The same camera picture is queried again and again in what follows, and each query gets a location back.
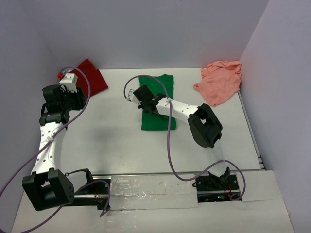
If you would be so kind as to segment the green t-shirt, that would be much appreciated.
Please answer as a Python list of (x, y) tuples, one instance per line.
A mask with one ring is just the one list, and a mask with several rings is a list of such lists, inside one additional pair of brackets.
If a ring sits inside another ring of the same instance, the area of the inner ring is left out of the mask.
[[(170, 98), (173, 98), (174, 92), (174, 77), (173, 75), (163, 74), (156, 77), (165, 86)], [(146, 85), (153, 95), (165, 94), (161, 84), (149, 77), (139, 77), (140, 86)], [(168, 129), (168, 116), (159, 116), (154, 113), (142, 111), (141, 129), (143, 131), (166, 131)]]

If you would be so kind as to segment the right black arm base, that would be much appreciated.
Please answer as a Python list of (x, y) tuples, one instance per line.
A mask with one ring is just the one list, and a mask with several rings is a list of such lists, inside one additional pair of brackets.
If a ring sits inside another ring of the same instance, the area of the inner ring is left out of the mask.
[(199, 203), (233, 201), (240, 198), (240, 187), (235, 174), (230, 174), (222, 184), (210, 175), (200, 176), (192, 186), (196, 188)]

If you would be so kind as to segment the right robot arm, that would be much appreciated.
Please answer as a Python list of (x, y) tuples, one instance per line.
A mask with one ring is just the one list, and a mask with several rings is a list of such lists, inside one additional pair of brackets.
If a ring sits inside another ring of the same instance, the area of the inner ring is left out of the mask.
[(225, 163), (221, 145), (223, 127), (209, 105), (190, 105), (164, 94), (154, 95), (145, 85), (136, 90), (131, 89), (127, 100), (154, 115), (168, 116), (187, 123), (194, 141), (207, 150), (213, 164), (208, 170), (210, 185), (221, 190), (228, 184), (230, 168)]

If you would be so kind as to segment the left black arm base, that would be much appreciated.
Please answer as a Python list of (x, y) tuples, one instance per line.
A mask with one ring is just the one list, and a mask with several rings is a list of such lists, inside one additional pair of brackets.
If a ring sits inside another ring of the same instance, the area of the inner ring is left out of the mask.
[(94, 179), (94, 184), (77, 190), (74, 193), (74, 201), (68, 206), (96, 206), (98, 210), (104, 210), (108, 200), (108, 186), (111, 179)]

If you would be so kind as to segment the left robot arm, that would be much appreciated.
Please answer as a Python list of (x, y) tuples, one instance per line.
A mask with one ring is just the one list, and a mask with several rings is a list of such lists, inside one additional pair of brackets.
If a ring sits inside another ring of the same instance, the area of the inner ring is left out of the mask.
[(87, 103), (82, 89), (75, 84), (49, 85), (42, 92), (45, 103), (39, 119), (39, 153), (31, 174), (22, 179), (22, 187), (36, 211), (74, 201), (73, 184), (60, 170), (60, 157), (70, 111), (82, 111)]

